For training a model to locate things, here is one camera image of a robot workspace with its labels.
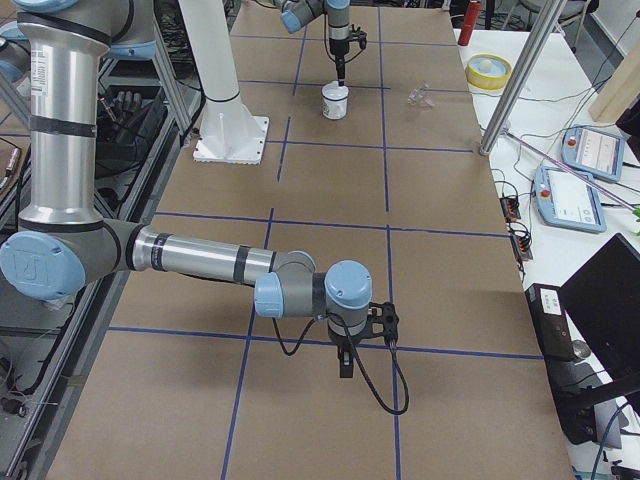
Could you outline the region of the white enamel cup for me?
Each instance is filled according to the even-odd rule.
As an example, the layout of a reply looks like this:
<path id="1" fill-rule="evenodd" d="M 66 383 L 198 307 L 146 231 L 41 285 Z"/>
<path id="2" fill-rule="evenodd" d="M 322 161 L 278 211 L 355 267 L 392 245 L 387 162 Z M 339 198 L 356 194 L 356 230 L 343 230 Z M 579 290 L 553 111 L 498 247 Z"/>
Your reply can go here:
<path id="1" fill-rule="evenodd" d="M 347 115 L 348 98 L 341 101 L 330 101 L 322 97 L 322 114 L 329 120 L 341 120 Z"/>

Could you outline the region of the aluminium rail frame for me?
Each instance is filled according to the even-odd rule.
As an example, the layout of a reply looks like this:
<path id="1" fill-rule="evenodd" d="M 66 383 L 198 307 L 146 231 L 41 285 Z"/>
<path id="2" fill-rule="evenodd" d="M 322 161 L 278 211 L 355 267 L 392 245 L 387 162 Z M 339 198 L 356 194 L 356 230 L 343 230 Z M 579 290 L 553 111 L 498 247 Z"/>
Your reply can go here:
<path id="1" fill-rule="evenodd" d="M 1 268 L 20 293 L 39 301 L 71 298 L 65 323 L 46 334 L 51 348 L 33 385 L 12 388 L 29 410 L 26 431 L 1 476 L 42 479 L 77 406 L 114 306 L 112 284 L 133 270 L 143 224 L 103 218 L 94 207 L 97 37 L 38 23 L 20 25 L 33 74 L 48 92 L 31 100 L 31 195 L 18 230 L 1 247 Z"/>

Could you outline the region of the teach pendant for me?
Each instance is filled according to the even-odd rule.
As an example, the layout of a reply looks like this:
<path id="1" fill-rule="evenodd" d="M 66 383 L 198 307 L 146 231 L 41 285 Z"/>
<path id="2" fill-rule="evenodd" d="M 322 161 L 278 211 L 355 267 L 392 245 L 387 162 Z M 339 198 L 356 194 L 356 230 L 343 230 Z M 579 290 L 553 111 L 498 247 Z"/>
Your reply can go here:
<path id="1" fill-rule="evenodd" d="M 590 173 L 610 183 L 621 178 L 623 139 L 590 126 L 569 128 L 563 137 L 562 161 L 574 169 Z"/>
<path id="2" fill-rule="evenodd" d="M 540 166 L 534 174 L 534 191 L 546 225 L 588 233 L 607 230 L 598 192 L 571 173 Z"/>

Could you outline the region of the white cup lid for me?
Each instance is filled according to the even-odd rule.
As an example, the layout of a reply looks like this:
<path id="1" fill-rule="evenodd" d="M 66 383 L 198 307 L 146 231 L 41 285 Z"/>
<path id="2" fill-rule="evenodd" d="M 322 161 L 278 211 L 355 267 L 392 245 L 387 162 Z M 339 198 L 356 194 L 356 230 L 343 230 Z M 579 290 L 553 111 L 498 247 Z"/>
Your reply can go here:
<path id="1" fill-rule="evenodd" d="M 329 82 L 322 87 L 322 97 L 330 101 L 341 101 L 348 95 L 349 88 L 338 81 Z"/>

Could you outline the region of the near teach pendant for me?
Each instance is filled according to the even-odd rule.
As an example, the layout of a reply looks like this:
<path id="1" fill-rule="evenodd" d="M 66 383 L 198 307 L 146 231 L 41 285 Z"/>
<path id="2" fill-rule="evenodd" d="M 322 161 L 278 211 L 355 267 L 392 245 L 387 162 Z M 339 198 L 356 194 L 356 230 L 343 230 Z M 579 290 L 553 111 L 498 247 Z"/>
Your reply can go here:
<path id="1" fill-rule="evenodd" d="M 534 174 L 534 191 L 546 225 L 588 233 L 607 230 L 598 192 L 571 173 L 540 166 Z"/>

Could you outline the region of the black monitor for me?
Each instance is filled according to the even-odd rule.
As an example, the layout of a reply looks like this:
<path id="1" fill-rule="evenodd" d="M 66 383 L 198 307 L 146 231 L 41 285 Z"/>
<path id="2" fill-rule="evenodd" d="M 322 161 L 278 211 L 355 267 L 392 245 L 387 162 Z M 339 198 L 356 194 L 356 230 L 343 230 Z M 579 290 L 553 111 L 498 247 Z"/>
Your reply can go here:
<path id="1" fill-rule="evenodd" d="M 639 252 L 611 237 L 560 288 L 582 338 L 615 379 L 639 371 Z"/>

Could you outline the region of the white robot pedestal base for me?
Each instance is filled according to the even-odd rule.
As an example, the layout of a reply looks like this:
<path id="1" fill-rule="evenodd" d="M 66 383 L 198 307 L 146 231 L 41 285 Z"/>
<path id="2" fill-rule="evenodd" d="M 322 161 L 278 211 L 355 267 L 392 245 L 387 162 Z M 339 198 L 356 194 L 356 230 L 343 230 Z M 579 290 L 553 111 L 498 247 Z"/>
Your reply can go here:
<path id="1" fill-rule="evenodd" d="M 179 6 L 205 98 L 194 159 L 256 165 L 269 119 L 252 115 L 242 100 L 223 3 L 182 0 Z"/>

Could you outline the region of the far teach pendant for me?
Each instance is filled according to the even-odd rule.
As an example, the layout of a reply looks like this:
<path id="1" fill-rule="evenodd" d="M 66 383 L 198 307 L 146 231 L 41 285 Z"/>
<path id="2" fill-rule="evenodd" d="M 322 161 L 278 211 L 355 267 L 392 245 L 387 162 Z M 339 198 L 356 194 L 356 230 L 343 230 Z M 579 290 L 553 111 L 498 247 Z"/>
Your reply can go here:
<path id="1" fill-rule="evenodd" d="M 621 178 L 623 139 L 590 126 L 569 128 L 563 137 L 562 161 L 574 169 L 590 173 L 610 183 Z"/>

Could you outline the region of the black desktop box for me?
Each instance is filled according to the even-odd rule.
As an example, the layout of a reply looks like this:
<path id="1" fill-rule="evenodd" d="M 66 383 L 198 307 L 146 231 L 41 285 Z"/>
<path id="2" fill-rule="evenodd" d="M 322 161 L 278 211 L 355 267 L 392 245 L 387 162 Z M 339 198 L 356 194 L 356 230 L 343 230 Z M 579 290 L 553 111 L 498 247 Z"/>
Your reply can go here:
<path id="1" fill-rule="evenodd" d="M 543 357 L 562 362 L 574 361 L 576 355 L 559 288 L 534 283 L 526 290 L 525 295 Z"/>

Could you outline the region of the aluminium frame post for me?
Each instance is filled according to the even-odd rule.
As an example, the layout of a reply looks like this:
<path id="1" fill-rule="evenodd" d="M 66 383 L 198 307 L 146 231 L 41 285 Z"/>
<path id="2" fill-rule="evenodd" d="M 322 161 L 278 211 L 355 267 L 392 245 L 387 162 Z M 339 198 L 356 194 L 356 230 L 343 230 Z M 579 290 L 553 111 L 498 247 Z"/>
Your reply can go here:
<path id="1" fill-rule="evenodd" d="M 492 114 L 479 145 L 479 153 L 489 156 L 503 132 L 509 116 L 518 101 L 524 85 L 533 70 L 554 26 L 567 4 L 567 0 L 549 0 L 545 3 L 519 55 L 510 79 Z"/>

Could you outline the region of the orange black connector box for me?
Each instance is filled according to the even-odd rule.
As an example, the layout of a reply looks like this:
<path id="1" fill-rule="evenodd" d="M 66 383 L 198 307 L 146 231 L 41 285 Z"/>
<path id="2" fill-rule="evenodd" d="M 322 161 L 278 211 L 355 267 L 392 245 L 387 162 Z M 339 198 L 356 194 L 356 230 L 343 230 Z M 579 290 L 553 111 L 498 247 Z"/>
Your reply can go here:
<path id="1" fill-rule="evenodd" d="M 520 202 L 517 195 L 503 195 L 500 199 L 500 206 L 507 223 L 521 219 Z"/>

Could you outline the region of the red bottle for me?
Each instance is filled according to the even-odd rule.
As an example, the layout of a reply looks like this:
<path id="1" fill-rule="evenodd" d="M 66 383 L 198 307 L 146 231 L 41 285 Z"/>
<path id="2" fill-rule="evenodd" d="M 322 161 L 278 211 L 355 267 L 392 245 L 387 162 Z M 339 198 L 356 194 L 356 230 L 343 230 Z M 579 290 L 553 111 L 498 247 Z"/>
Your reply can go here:
<path id="1" fill-rule="evenodd" d="M 476 22 L 482 9 L 480 0 L 470 0 L 464 14 L 463 24 L 458 37 L 459 46 L 467 46 L 475 29 Z"/>

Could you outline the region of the yellow tape roll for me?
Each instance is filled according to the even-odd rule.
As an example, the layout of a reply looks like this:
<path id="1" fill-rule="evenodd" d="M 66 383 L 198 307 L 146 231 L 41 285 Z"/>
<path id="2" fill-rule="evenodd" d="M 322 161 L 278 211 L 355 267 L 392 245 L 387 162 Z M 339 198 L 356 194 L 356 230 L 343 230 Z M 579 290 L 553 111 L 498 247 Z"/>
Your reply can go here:
<path id="1" fill-rule="evenodd" d="M 466 65 L 465 74 L 469 84 L 483 90 L 500 90 L 511 77 L 511 63 L 493 54 L 472 56 Z"/>

